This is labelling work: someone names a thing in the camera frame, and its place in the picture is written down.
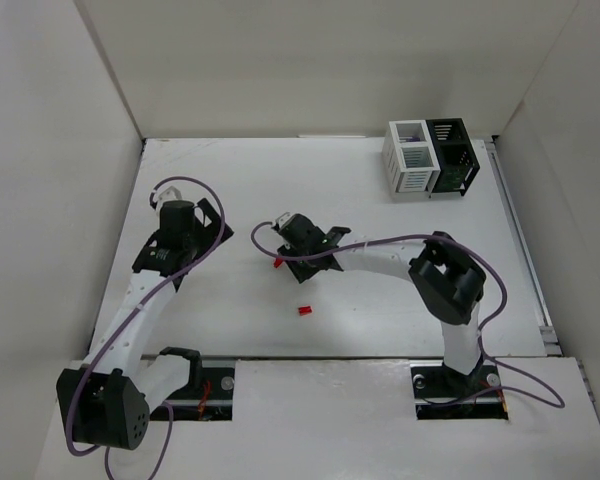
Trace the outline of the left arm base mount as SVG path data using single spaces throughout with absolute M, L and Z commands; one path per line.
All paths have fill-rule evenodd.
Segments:
M 189 364 L 187 383 L 172 393 L 166 402 L 173 408 L 175 421 L 231 421 L 235 365 L 233 359 L 204 357 L 197 350 L 166 347 L 162 356 L 184 358 Z

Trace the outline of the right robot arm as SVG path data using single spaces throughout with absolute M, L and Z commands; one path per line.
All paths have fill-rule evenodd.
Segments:
M 293 256 L 288 264 L 302 283 L 320 271 L 363 271 L 406 280 L 414 285 L 427 311 L 441 324 L 443 366 L 468 378 L 482 363 L 478 346 L 478 313 L 486 274 L 464 251 L 444 240 L 427 239 L 422 250 L 414 245 L 375 245 L 358 238 L 352 249 L 339 251 L 351 230 L 333 227 L 323 232 L 302 214 L 284 214 L 273 230 L 283 239 L 277 253 Z

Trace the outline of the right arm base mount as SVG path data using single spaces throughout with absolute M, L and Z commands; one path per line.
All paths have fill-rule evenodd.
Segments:
M 508 420 L 503 393 L 489 391 L 500 385 L 498 369 L 492 364 L 478 366 L 469 376 L 440 365 L 411 368 L 415 412 L 418 420 Z

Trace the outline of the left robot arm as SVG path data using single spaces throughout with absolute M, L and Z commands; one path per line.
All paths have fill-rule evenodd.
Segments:
M 163 311 L 184 277 L 233 234 L 224 212 L 207 199 L 172 198 L 157 205 L 159 224 L 140 249 L 123 301 L 109 327 L 77 368 L 56 383 L 67 444 L 89 450 L 136 449 L 151 414 L 173 393 L 198 385 L 200 354 L 166 347 L 148 367 L 141 360 Z

